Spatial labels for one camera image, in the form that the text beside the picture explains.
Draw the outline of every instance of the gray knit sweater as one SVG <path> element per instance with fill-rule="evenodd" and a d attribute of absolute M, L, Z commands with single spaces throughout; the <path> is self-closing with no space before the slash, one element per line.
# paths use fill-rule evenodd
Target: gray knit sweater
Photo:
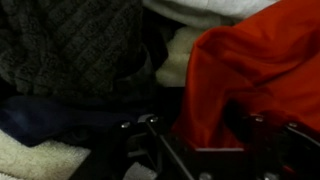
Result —
<path fill-rule="evenodd" d="M 107 97 L 140 51 L 140 0 L 0 0 L 0 76 L 25 94 Z"/>

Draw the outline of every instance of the orange-red cloth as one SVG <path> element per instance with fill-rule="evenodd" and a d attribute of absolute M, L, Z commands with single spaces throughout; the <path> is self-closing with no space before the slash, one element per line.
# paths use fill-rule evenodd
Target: orange-red cloth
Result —
<path fill-rule="evenodd" d="M 222 119 L 231 99 L 249 114 L 297 118 L 320 131 L 319 7 L 320 0 L 282 0 L 205 32 L 191 53 L 173 132 L 193 147 L 241 147 Z"/>

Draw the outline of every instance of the clothing pile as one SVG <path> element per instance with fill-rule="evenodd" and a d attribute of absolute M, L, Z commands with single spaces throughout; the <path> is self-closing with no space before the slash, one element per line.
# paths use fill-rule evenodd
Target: clothing pile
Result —
<path fill-rule="evenodd" d="M 0 180 L 154 179 L 119 146 L 117 128 L 146 114 L 194 148 L 243 147 L 223 123 L 230 103 L 320 131 L 319 6 L 2 0 Z"/>

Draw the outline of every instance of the dark blue fabric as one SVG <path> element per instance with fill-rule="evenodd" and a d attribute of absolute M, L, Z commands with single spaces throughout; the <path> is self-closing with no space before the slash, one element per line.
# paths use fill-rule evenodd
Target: dark blue fabric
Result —
<path fill-rule="evenodd" d="M 97 132 L 121 122 L 136 123 L 143 113 L 139 108 L 121 113 L 85 111 L 52 99 L 16 96 L 1 103 L 0 129 L 26 146 L 35 146 L 77 127 Z"/>

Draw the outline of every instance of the red fabric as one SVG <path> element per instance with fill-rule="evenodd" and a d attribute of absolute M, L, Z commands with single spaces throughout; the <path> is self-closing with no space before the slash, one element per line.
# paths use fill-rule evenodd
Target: red fabric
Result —
<path fill-rule="evenodd" d="M 194 44 L 173 132 L 194 147 L 241 147 L 224 125 L 225 104 L 297 118 L 320 131 L 320 0 L 282 0 Z"/>

